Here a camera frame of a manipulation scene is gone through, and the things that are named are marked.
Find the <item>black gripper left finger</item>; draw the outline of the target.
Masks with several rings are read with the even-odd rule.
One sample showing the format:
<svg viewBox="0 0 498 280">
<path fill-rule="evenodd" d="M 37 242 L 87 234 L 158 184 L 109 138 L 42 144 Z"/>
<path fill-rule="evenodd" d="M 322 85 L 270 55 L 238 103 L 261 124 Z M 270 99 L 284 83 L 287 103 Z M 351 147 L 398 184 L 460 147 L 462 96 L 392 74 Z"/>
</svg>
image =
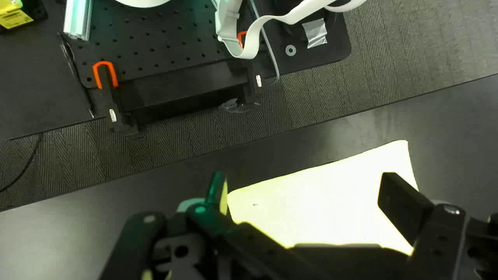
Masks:
<svg viewBox="0 0 498 280">
<path fill-rule="evenodd" d="M 328 280 L 315 264 L 277 245 L 249 223 L 235 225 L 227 176 L 185 212 L 129 217 L 99 280 Z"/>
</svg>

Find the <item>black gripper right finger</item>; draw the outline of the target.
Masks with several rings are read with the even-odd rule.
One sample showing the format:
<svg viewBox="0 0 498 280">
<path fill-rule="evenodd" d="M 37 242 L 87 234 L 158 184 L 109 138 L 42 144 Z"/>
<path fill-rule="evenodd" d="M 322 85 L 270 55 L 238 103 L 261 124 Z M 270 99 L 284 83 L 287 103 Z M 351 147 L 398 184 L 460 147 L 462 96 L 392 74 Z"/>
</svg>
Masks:
<svg viewBox="0 0 498 280">
<path fill-rule="evenodd" d="M 498 280 L 498 220 L 471 218 L 452 204 L 434 204 L 396 173 L 382 173 L 378 208 L 412 246 L 403 280 Z"/>
</svg>

